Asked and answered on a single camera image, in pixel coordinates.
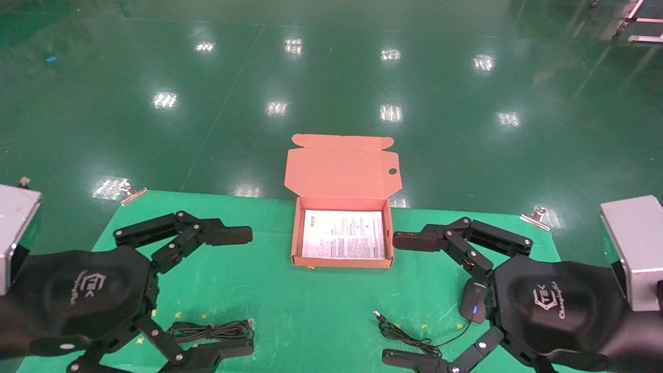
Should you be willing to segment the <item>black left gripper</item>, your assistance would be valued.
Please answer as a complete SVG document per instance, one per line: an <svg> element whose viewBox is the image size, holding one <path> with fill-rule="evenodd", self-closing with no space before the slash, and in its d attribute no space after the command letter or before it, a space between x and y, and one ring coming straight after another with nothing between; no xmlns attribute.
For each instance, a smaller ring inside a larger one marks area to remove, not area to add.
<svg viewBox="0 0 663 373"><path fill-rule="evenodd" d="M249 320L198 326L196 334L185 323L177 334L137 316L149 279L151 262L129 247L28 256L2 296L2 359L83 351L68 372L123 372L102 359L140 334L166 359L159 372L214 372L225 359L253 354Z"/></svg>

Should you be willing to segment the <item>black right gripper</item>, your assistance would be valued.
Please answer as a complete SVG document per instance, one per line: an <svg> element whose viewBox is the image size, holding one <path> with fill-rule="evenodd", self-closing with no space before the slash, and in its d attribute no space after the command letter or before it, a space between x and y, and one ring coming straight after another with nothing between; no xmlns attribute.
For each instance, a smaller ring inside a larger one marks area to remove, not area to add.
<svg viewBox="0 0 663 373"><path fill-rule="evenodd" d="M661 371L659 311L633 311L613 271L513 257L489 282L488 318L501 347L528 367Z"/></svg>

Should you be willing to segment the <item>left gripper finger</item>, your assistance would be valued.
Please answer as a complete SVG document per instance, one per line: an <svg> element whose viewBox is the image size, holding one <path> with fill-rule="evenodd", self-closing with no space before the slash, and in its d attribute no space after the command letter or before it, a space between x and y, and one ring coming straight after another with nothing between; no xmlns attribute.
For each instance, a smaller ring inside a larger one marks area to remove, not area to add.
<svg viewBox="0 0 663 373"><path fill-rule="evenodd" d="M225 226L220 218L197 218L178 211L114 231L117 246L138 249L169 239L151 256L151 271L166 274L197 248L247 244L253 240L249 226Z"/></svg>

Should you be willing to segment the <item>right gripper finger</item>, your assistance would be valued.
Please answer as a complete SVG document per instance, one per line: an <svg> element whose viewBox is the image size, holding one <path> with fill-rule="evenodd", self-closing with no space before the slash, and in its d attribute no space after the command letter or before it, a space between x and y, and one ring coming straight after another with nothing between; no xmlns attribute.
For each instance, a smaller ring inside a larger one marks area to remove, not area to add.
<svg viewBox="0 0 663 373"><path fill-rule="evenodd" d="M393 246L415 252L444 252L472 278L488 280L493 263L475 245L507 257L529 256L533 241L469 217L447 224L427 224L420 232L395 232Z"/></svg>
<svg viewBox="0 0 663 373"><path fill-rule="evenodd" d="M402 350L383 350L383 363L390 366L408 368L414 372L471 372L499 345L521 343L521 351L528 350L532 354L531 366L535 372L541 372L538 366L542 346L542 329L540 327L527 327L516 332L492 326L485 334L468 347L455 361L449 362L436 356L406 352Z"/></svg>

